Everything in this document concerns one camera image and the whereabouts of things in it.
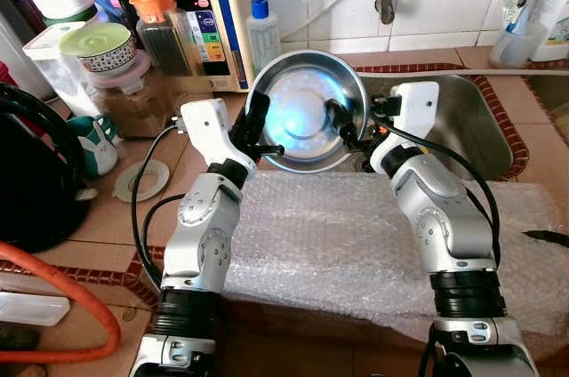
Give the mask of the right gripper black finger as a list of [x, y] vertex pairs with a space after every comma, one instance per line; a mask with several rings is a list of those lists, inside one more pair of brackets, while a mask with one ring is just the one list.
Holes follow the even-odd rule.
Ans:
[[331, 125], [337, 136], [344, 141], [344, 144], [353, 144], [354, 124], [352, 114], [336, 100], [325, 102], [325, 112], [331, 117]]

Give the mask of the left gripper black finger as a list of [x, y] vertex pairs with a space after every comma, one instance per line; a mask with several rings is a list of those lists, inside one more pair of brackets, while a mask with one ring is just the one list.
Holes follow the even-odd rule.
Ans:
[[261, 138], [267, 113], [271, 106], [271, 98], [261, 92], [249, 93], [244, 113], [241, 116], [241, 140], [243, 142], [257, 142]]

